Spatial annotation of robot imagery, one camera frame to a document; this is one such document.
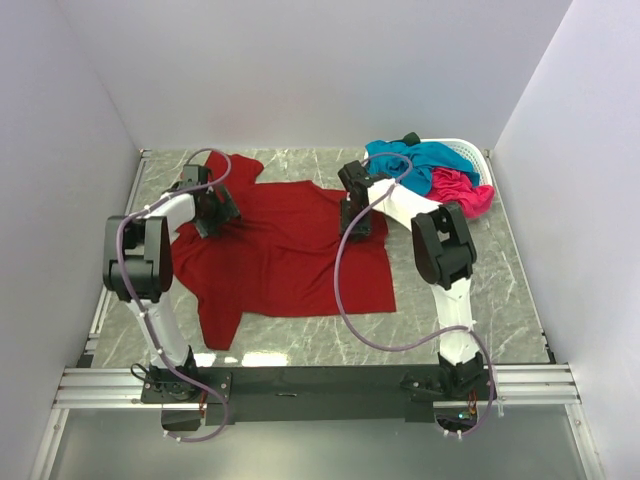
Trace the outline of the red t-shirt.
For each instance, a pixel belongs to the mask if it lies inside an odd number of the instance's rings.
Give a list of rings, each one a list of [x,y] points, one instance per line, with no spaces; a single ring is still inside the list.
[[[230,348],[241,317],[337,314],[333,271],[340,236],[340,201],[346,194],[312,181],[260,183],[263,165],[212,153],[205,163],[224,181],[241,213],[217,236],[202,238],[180,228],[172,244],[174,275],[198,301],[205,345]],[[341,297],[350,314],[396,309],[385,240],[385,217],[372,215],[373,231],[349,243],[340,266]]]

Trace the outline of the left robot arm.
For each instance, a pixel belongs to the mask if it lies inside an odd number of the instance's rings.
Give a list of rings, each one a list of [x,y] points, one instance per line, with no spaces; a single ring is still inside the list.
[[[208,238],[241,217],[222,184],[230,170],[215,178],[206,166],[186,165],[180,180],[158,200],[127,216],[111,216],[105,224],[103,283],[138,317],[151,350],[143,381],[179,402],[193,399],[201,381],[169,299],[171,246],[184,225]]]

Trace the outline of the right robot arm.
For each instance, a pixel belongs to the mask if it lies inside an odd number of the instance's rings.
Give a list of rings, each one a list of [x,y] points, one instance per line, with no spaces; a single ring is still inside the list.
[[[476,340],[470,289],[477,252],[459,205],[427,199],[386,174],[371,174],[359,161],[344,165],[338,177],[347,192],[341,206],[341,241],[336,255],[333,289],[339,314],[362,343],[381,351],[401,352],[439,340],[438,366],[426,380],[413,387],[437,398],[460,399],[489,381],[484,365],[489,354]],[[340,293],[340,266],[350,237],[372,232],[372,213],[393,219],[411,233],[414,262],[420,277],[430,286],[439,330],[423,340],[400,347],[377,345],[350,322]]]

